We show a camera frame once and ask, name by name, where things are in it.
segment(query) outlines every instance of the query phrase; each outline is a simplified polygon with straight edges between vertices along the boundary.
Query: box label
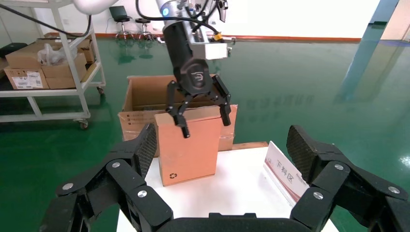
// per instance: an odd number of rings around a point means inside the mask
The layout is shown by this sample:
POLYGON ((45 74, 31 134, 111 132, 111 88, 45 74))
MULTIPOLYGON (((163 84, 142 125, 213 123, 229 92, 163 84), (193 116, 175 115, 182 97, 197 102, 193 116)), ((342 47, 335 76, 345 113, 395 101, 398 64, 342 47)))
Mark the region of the box label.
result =
POLYGON ((33 89, 30 85, 29 77, 12 77, 17 89, 33 89))
POLYGON ((34 89, 43 88, 39 72, 27 72, 24 77, 12 77, 17 89, 34 89))
POLYGON ((61 39, 56 39, 54 42, 56 42, 56 43, 62 43, 62 41, 61 41, 61 39))
POLYGON ((33 88, 43 88, 43 83, 39 72, 27 72, 27 77, 29 78, 30 85, 33 88))

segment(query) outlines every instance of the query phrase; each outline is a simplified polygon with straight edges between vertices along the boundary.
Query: white table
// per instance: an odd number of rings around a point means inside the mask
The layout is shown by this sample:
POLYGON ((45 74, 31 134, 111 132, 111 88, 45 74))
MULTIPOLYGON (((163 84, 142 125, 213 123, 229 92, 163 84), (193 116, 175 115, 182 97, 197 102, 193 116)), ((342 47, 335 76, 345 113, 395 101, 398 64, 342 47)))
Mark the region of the white table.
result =
MULTIPOLYGON (((218 154, 216 174, 181 184, 163 187, 158 158, 146 176, 174 212, 174 218, 206 218, 209 213, 243 215, 258 218, 289 218, 292 207, 263 168, 267 147, 223 151, 218 154)), ((135 229, 120 211, 117 232, 135 229)), ((337 232, 329 220, 323 232, 337 232)))

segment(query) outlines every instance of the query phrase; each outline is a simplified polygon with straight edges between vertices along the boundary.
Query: cable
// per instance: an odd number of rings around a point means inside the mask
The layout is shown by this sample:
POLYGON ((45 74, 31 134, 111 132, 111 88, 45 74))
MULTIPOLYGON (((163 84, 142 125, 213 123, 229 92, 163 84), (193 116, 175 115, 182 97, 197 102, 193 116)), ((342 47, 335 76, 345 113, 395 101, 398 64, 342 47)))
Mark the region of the cable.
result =
POLYGON ((110 21, 110 19, 112 19, 112 18, 109 18, 109 19, 107 20, 107 27, 105 28, 105 33, 107 33, 107 30, 108 30, 108 22, 110 21))
POLYGON ((3 8, 3 9, 5 9, 5 10, 7 10, 7 11, 13 13, 13 14, 16 14, 16 15, 18 15, 18 16, 21 16, 21 17, 25 18, 25 19, 31 20, 31 21, 33 21, 33 22, 35 22, 35 23, 41 24, 41 25, 43 25, 43 26, 45 26, 45 27, 51 28, 51 29, 53 29, 53 30, 56 30, 56 31, 58 31, 58 32, 61 32, 61 33, 63 33, 63 34, 66 34, 66 35, 69 35, 69 36, 72 36, 72 37, 76 37, 76 38, 84 37, 84 36, 88 35, 89 30, 90 30, 90 27, 91 27, 91 16, 90 16, 90 15, 88 16, 88 26, 87 26, 86 32, 85 32, 84 34, 82 34, 82 35, 76 35, 76 34, 71 34, 71 33, 69 33, 69 32, 60 30, 60 29, 58 29, 58 28, 56 28, 56 27, 53 27, 53 26, 51 26, 51 25, 48 25, 48 24, 46 24, 46 23, 44 23, 44 22, 42 22, 42 21, 39 21, 39 20, 37 20, 37 19, 35 19, 35 18, 33 18, 33 17, 30 17, 30 16, 28 16, 28 15, 25 15, 25 14, 23 14, 23 13, 20 13, 20 12, 14 10, 14 9, 8 7, 8 6, 5 6, 5 5, 3 5, 3 4, 0 4, 0 8, 3 8))
MULTIPOLYGON (((207 16, 205 16, 205 18, 203 18, 202 22, 205 23, 205 22, 211 17, 211 15, 212 15, 212 14, 215 12, 215 10, 217 9, 217 6, 218 6, 218 3, 216 3, 215 6, 214 6, 214 8, 212 8, 211 12, 209 12, 209 14, 208 14, 207 16)), ((201 26, 201 25, 197 24, 197 25, 192 29, 192 32, 196 32, 196 30, 197 30, 200 26, 201 26)))
POLYGON ((199 16, 202 15, 202 12, 204 12, 204 10, 206 8, 206 5, 208 5, 208 1, 209 0, 205 0, 204 7, 202 7, 201 11, 197 15, 194 15, 194 17, 192 17, 192 18, 198 18, 199 16))
POLYGON ((198 25, 200 25, 200 26, 207 27, 207 28, 211 29, 215 34, 219 34, 219 31, 217 31, 213 26, 211 26, 211 25, 209 25, 209 24, 207 24, 207 23, 204 23, 204 22, 202 22, 202 21, 199 21, 199 20, 197 20, 197 19, 193 19, 193 18, 185 18, 185 17, 148 17, 148 16, 145 16, 145 15, 143 15, 143 14, 141 13, 141 11, 140 11, 140 7, 139 7, 139 4, 138 4, 138 0, 135 0, 135 7, 136 7, 136 9, 137 9, 137 13, 138 13, 142 18, 147 19, 147 20, 151 20, 151 21, 168 21, 168 20, 189 21, 189 22, 196 23, 196 24, 198 24, 198 25))
POLYGON ((185 10, 187 11, 187 14, 189 17, 194 18, 195 16, 191 14, 190 8, 188 6, 185 7, 185 10))

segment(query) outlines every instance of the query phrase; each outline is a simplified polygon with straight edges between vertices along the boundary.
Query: white shelf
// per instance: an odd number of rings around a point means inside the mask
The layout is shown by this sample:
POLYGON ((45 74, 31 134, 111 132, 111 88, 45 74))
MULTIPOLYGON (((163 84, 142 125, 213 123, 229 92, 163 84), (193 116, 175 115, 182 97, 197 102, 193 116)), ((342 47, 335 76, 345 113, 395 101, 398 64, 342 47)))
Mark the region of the white shelf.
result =
POLYGON ((0 122, 27 122, 27 121, 41 121, 41 120, 63 120, 63 119, 79 119, 89 118, 90 115, 83 112, 72 113, 55 113, 55 114, 42 114, 37 116, 32 115, 5 115, 0 116, 0 122))
POLYGON ((87 87, 92 84, 91 86, 99 86, 98 82, 92 82, 92 80, 94 79, 95 75, 97 74, 98 70, 101 68, 101 62, 100 61, 96 61, 95 62, 95 68, 94 70, 91 72, 90 77, 83 83, 81 83, 81 88, 83 90, 86 90, 87 87))
POLYGON ((77 47, 82 41, 84 41, 84 39, 86 39, 86 37, 88 37, 92 33, 94 33, 94 28, 90 28, 90 31, 88 32, 88 34, 86 36, 81 37, 81 38, 76 38, 75 40, 71 41, 70 50, 77 47))
MULTIPOLYGON (((17 7, 32 7, 32 8, 49 8, 53 13, 55 23, 58 28, 63 28, 63 23, 59 13, 59 8, 72 3, 71 0, 0 0, 1 4, 7 6, 17 6, 17 7)), ((105 86, 105 76, 103 71, 103 66, 101 64, 100 52, 98 50, 97 39, 94 33, 94 27, 90 25, 90 31, 88 35, 82 38, 76 38, 71 43, 68 43, 67 36, 60 33, 61 42, 66 53, 67 61, 70 66, 70 70, 73 74, 73 79, 76 88, 74 89, 39 89, 39 90, 11 90, 11 91, 0 91, 0 98, 15 98, 15 97, 27 97, 29 103, 33 109, 34 114, 32 115, 7 115, 0 116, 0 122, 21 122, 21 121, 37 121, 37 120, 59 120, 59 119, 72 119, 74 121, 79 121, 88 124, 87 118, 90 118, 90 112, 88 110, 87 101, 84 96, 84 91, 87 87, 104 87, 105 86), (75 68, 74 59, 71 55, 71 49, 77 47, 87 36, 91 35, 93 40, 93 50, 96 55, 96 62, 89 68, 87 75, 88 79, 81 83, 78 76, 78 72, 75 68), (98 71, 101 71, 101 81, 92 82, 98 71), (39 109, 34 97, 47 97, 47 96, 77 96, 80 99, 81 106, 83 108, 82 112, 67 112, 67 113, 57 113, 57 114, 42 114, 39 109)))
POLYGON ((78 95, 77 89, 39 89, 0 91, 0 98, 78 95))

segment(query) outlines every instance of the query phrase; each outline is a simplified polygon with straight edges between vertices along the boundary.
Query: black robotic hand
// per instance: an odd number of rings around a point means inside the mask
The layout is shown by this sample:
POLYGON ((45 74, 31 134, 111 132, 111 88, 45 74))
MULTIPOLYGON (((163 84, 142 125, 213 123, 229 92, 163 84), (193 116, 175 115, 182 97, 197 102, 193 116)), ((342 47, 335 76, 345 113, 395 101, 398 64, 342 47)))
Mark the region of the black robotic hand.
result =
POLYGON ((166 27, 163 33, 176 77, 176 81, 168 84, 166 108, 166 111, 174 118, 175 125, 182 129, 185 138, 189 138, 190 133, 183 113, 194 98, 205 96, 220 107, 223 124, 229 126, 231 124, 229 119, 231 94, 218 75, 210 76, 205 60, 193 57, 183 22, 173 23, 166 27), (175 90, 185 97, 179 107, 174 106, 175 90))

